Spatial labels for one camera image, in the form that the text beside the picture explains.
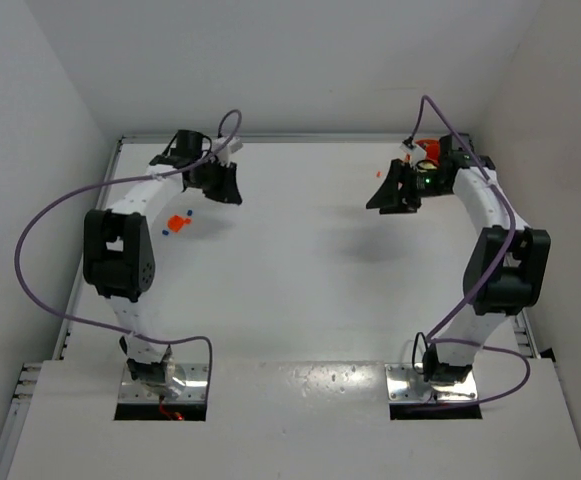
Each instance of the rectangular opening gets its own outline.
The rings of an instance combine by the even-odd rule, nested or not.
[[[205,422],[205,405],[163,405],[166,415],[158,404],[120,403],[114,413],[115,420],[126,421],[177,421],[179,414],[184,422]]]
[[[472,405],[461,408],[443,408],[434,405],[390,405],[390,420],[481,420],[481,408]]]

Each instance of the red wire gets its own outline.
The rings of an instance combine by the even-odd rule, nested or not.
[[[163,406],[163,398],[159,399],[159,412],[168,417],[170,420],[183,420],[183,415],[179,412],[170,413]]]

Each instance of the small orange cube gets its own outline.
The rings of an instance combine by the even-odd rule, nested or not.
[[[185,223],[186,221],[182,217],[180,217],[179,215],[173,215],[168,220],[168,228],[173,232],[177,233],[179,230],[183,228],[183,225]]]

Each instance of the white table surface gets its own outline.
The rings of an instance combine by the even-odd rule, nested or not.
[[[115,178],[143,173],[162,148],[125,145]],[[208,335],[226,361],[401,359],[461,298],[477,235],[454,196],[424,199],[410,216],[365,209],[397,154],[386,143],[246,144],[235,157],[241,206],[188,191],[155,222],[153,336]],[[108,204],[129,188],[112,187]],[[164,237],[167,219],[188,209],[193,223]],[[75,310],[115,322],[84,282]],[[108,355],[117,337],[75,325],[65,357]],[[516,349],[511,325],[491,343]],[[205,346],[175,354],[202,361]]]
[[[125,145],[115,176],[140,173],[160,148]],[[451,196],[412,216],[365,210],[395,156],[380,143],[248,144],[236,158],[242,206],[198,192],[173,201],[159,221],[191,208],[193,223],[154,235],[154,334],[212,338],[207,421],[113,421],[118,335],[75,325],[65,360],[44,364],[9,478],[581,479],[547,360],[532,360],[529,384],[484,406],[483,420],[389,420],[382,363],[408,361],[415,332],[459,300],[476,240]],[[114,322],[87,285],[76,312]],[[489,343],[516,348],[511,325]],[[477,356],[482,397],[522,375],[518,359]]]

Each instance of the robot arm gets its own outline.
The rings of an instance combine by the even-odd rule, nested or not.
[[[158,311],[147,305],[156,264],[150,240],[155,219],[170,200],[187,188],[199,188],[214,201],[241,204],[236,184],[237,165],[231,154],[242,147],[233,138],[209,162],[181,175],[161,175],[196,162],[202,156],[204,138],[199,132],[180,130],[171,151],[156,156],[145,175],[122,199],[106,210],[90,210],[84,222],[84,268],[86,282],[106,298],[119,325],[135,334],[151,336],[159,324]],[[223,140],[212,141],[211,150]],[[153,345],[136,336],[121,338],[128,367],[135,379],[163,383],[169,347]]]
[[[381,214],[415,213],[421,206],[421,197],[455,193],[479,233],[463,277],[463,292],[467,294],[504,244],[510,222],[491,189],[491,183],[495,183],[503,192],[490,158],[481,157],[491,178],[488,182],[450,136],[443,137],[440,143],[438,171],[418,172],[408,163],[393,160],[386,180],[366,208],[378,208]],[[404,149],[410,150],[411,158],[418,158],[415,147]],[[549,249],[548,233],[530,228],[515,212],[514,239],[506,252],[510,261],[508,264],[501,261],[475,298],[439,335],[442,339],[468,340],[479,347],[445,342],[432,344],[423,359],[425,381],[447,384],[466,378],[476,353],[494,330],[509,316],[537,302]]]

